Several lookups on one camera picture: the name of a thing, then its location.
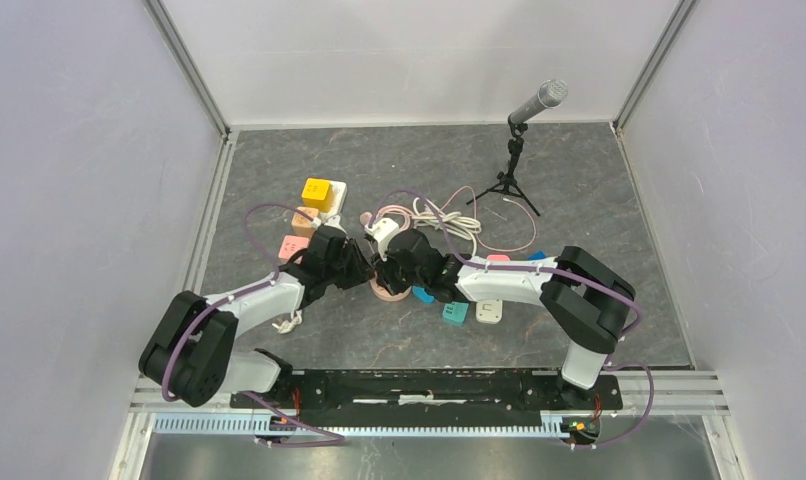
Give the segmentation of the round pink socket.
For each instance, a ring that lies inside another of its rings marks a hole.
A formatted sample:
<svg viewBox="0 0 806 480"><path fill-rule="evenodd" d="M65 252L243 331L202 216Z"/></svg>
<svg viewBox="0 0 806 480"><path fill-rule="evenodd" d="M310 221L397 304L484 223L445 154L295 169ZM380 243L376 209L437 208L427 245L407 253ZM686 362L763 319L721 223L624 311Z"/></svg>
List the round pink socket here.
<svg viewBox="0 0 806 480"><path fill-rule="evenodd" d="M401 300L407 298L412 292L412 288L409 287L409 288L405 289L402 293L397 293L397 294L390 293L385 287L383 287L382 285L380 285L378 283L376 278L371 279L369 281L368 285L370 286L371 291L373 292L373 294L379 300L382 300L384 302L389 302L389 303L401 301Z"/></svg>

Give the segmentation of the blue plug adapter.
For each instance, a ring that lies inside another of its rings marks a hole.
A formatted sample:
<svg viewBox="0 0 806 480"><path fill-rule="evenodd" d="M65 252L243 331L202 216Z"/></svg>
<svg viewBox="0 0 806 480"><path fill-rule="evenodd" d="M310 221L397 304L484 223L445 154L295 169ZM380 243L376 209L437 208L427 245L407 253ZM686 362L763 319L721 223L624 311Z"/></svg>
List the blue plug adapter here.
<svg viewBox="0 0 806 480"><path fill-rule="evenodd" d="M435 302L435 298L422 287L413 287L411 293L424 304L432 304Z"/></svg>

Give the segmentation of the teal power strip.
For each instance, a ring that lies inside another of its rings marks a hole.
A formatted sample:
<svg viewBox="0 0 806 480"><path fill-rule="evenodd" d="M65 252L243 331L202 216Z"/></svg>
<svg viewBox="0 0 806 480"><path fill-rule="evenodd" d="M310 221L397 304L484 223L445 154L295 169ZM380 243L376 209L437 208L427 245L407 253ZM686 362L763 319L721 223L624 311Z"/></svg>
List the teal power strip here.
<svg viewBox="0 0 806 480"><path fill-rule="evenodd" d="M469 305L463 302L446 303L442 309L442 319L453 326L461 327L466 319Z"/></svg>

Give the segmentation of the pink plug adapter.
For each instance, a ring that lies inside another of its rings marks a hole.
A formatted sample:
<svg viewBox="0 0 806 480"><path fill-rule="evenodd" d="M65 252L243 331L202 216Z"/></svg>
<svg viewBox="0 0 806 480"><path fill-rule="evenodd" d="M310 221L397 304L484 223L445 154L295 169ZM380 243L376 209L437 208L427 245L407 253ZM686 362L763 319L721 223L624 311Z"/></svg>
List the pink plug adapter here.
<svg viewBox="0 0 806 480"><path fill-rule="evenodd" d="M492 254L486 257L488 261L497 261L497 262L505 262L511 261L511 258L508 255L503 254Z"/></svg>

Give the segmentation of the white plug adapter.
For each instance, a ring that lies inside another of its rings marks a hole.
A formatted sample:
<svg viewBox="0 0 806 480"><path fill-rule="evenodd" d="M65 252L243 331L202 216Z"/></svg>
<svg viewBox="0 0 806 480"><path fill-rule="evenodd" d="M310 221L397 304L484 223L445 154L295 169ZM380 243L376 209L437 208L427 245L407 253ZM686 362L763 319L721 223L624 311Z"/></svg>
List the white plug adapter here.
<svg viewBox="0 0 806 480"><path fill-rule="evenodd" d="M503 318L503 301L486 300L475 305L475 318L484 324L498 324Z"/></svg>

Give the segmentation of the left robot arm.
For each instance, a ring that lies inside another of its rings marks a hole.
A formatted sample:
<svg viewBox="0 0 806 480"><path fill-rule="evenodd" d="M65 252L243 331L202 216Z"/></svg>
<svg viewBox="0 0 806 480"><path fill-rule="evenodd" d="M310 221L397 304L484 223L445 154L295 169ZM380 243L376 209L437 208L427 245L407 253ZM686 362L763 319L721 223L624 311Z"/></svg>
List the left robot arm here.
<svg viewBox="0 0 806 480"><path fill-rule="evenodd" d="M285 405L292 379L266 354L240 356L234 343L245 332L322 298L367 283L374 270L356 241L322 226L309 245L262 280L204 297L173 297L139 361L139 372L162 388L166 401L200 407L221 391L254 391L269 407Z"/></svg>

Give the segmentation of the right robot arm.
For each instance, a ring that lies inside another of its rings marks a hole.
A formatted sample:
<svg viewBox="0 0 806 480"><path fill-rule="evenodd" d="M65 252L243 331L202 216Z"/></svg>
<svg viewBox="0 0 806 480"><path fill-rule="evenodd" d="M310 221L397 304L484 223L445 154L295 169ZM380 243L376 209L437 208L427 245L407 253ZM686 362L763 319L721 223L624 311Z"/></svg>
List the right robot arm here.
<svg viewBox="0 0 806 480"><path fill-rule="evenodd" d="M545 308L570 340L559 400L581 408L597 393L597 378L639 309L634 288L580 247L536 261L488 260L444 254L414 229L374 230L378 281L392 293L419 287L442 303L515 302Z"/></svg>

